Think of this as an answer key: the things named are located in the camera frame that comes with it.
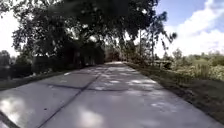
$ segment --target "pavement crack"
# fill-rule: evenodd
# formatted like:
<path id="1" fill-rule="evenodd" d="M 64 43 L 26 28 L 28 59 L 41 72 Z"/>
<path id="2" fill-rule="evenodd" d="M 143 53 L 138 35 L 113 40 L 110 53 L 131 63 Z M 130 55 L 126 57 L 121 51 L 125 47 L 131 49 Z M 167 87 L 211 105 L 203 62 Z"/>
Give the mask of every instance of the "pavement crack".
<path id="1" fill-rule="evenodd" d="M 101 74 L 99 74 L 98 76 L 96 76 L 94 79 L 92 79 L 88 84 L 86 84 L 83 88 L 80 88 L 78 93 L 75 94 L 72 98 L 70 98 L 68 100 L 68 102 L 66 102 L 64 105 L 62 105 L 60 108 L 58 108 L 49 118 L 47 118 L 42 124 L 40 124 L 37 128 L 41 128 L 44 125 L 47 124 L 48 121 L 50 121 L 57 113 L 59 113 L 63 108 L 65 108 L 67 105 L 69 105 L 72 101 L 74 101 L 79 95 L 82 94 L 82 92 L 84 92 L 93 82 L 95 82 L 104 72 L 106 72 L 107 69 L 105 71 L 103 71 Z"/>

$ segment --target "tree canopy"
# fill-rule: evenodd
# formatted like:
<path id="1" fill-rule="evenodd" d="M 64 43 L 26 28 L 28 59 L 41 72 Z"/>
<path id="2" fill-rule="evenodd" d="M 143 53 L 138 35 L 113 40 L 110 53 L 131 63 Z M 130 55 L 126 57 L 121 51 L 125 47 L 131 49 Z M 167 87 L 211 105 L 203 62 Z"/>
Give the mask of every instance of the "tree canopy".
<path id="1" fill-rule="evenodd" d="M 127 52 L 128 56 L 133 52 L 135 46 L 131 42 L 138 37 L 139 30 L 149 33 L 145 40 L 151 44 L 150 50 L 156 43 L 152 40 L 158 41 L 160 34 L 169 41 L 174 37 L 164 30 L 166 13 L 156 14 L 158 0 L 7 0 L 0 3 L 1 12 L 13 11 L 20 23 L 13 33 L 13 47 L 37 67 L 46 62 L 47 69 L 103 63 L 106 43 L 116 40 L 122 47 L 117 51 Z M 125 41 L 126 33 L 131 38 L 129 42 Z"/>

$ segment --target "white cloud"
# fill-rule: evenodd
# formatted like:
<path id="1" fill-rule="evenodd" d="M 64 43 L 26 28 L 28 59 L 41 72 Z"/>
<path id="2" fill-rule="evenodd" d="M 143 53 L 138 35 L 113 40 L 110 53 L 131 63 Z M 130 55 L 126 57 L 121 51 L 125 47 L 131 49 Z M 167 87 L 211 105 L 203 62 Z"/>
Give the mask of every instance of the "white cloud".
<path id="1" fill-rule="evenodd" d="M 184 23 L 167 26 L 168 32 L 178 33 L 178 38 L 170 45 L 169 53 L 172 54 L 177 48 L 180 48 L 184 55 L 216 50 L 224 53 L 224 32 L 214 28 L 223 14 L 224 1 L 218 3 L 215 0 L 207 0 L 204 9 L 194 12 Z"/>
<path id="2" fill-rule="evenodd" d="M 13 13 L 7 13 L 3 19 L 0 19 L 0 50 L 7 50 L 12 56 L 17 56 L 12 47 L 12 32 L 18 27 L 17 20 L 13 17 Z"/>

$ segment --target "concrete road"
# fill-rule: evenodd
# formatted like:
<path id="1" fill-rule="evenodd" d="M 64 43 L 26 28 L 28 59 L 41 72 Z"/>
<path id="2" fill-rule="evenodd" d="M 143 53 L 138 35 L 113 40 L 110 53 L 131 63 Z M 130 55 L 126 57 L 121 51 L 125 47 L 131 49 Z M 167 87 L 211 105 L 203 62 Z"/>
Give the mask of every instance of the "concrete road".
<path id="1" fill-rule="evenodd" d="M 0 92 L 0 110 L 20 128 L 224 128 L 119 62 Z"/>

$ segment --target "tree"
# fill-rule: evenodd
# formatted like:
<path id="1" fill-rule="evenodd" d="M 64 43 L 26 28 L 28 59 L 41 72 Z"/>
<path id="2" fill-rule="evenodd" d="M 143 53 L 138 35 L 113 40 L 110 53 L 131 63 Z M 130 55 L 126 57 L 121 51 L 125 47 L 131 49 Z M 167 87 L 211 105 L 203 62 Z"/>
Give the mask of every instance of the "tree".
<path id="1" fill-rule="evenodd" d="M 175 60 L 179 60 L 182 58 L 182 51 L 178 48 L 173 52 L 173 56 Z"/>
<path id="2" fill-rule="evenodd" d="M 6 50 L 0 52 L 0 66 L 5 67 L 9 66 L 10 63 L 10 54 Z"/>

